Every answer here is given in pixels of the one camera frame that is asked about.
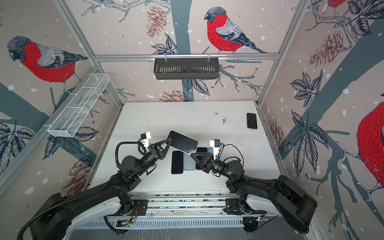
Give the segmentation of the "black phone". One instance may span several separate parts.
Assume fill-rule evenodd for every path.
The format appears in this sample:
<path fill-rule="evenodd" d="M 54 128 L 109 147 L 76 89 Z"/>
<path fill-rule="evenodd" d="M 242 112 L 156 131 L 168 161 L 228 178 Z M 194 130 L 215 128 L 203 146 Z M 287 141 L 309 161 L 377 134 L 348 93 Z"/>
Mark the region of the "black phone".
<path fill-rule="evenodd" d="M 198 141 L 175 131 L 170 131 L 168 139 L 171 139 L 171 147 L 186 153 L 194 153 L 198 147 Z"/>
<path fill-rule="evenodd" d="M 198 147 L 196 151 L 196 153 L 198 154 L 207 153 L 207 152 L 208 152 L 208 148 L 206 147 Z M 196 170 L 201 170 L 201 169 L 202 168 L 200 167 L 200 165 L 196 163 Z"/>
<path fill-rule="evenodd" d="M 254 113 L 247 113 L 247 128 L 256 130 L 258 128 L 257 115 Z"/>

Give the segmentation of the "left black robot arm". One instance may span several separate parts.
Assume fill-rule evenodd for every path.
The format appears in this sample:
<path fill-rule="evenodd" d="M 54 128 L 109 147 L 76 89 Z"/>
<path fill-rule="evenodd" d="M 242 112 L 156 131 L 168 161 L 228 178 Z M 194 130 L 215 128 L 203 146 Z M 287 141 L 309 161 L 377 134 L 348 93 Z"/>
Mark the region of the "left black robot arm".
<path fill-rule="evenodd" d="M 155 167 L 158 160 L 166 157 L 172 139 L 151 144 L 141 159 L 127 156 L 123 161 L 115 158 L 118 172 L 109 180 L 94 188 L 74 195 L 51 195 L 37 213 L 22 227 L 17 238 L 23 239 L 26 230 L 30 230 L 34 240 L 61 240 L 68 227 L 74 226 L 73 219 L 104 201 L 118 198 L 118 208 L 124 214 L 131 210 L 132 199 L 129 192 L 141 182 L 143 173 L 150 174 L 150 167 Z"/>

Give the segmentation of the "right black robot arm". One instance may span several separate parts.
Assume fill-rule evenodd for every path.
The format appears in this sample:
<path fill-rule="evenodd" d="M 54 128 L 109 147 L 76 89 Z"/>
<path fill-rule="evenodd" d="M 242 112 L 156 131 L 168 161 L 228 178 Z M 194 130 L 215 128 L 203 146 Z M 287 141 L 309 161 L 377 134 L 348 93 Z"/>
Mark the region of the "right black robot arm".
<path fill-rule="evenodd" d="M 253 195 L 272 202 L 283 219 L 301 234 L 309 232 L 310 223 L 318 206 L 317 201 L 290 178 L 258 179 L 245 175 L 241 160 L 214 159 L 212 153 L 191 153 L 191 158 L 206 173 L 228 178 L 226 186 L 232 194 L 244 197 Z"/>

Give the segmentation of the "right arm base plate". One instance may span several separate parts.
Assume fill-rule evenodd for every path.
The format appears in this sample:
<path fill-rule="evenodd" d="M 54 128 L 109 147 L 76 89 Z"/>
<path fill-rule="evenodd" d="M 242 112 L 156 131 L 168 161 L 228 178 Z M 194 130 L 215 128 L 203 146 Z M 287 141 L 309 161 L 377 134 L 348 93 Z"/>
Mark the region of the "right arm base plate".
<path fill-rule="evenodd" d="M 249 215 L 254 210 L 247 204 L 245 197 L 238 199 L 225 199 L 226 206 L 224 212 L 228 215 Z"/>

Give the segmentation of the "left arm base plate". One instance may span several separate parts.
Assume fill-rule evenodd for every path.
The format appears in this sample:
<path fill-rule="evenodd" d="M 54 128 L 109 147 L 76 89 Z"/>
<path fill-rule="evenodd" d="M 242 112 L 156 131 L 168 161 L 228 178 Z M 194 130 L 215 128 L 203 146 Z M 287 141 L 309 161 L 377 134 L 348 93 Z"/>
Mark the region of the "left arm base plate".
<path fill-rule="evenodd" d="M 132 200 L 123 204 L 116 213 L 117 216 L 145 216 L 148 207 L 148 200 Z"/>

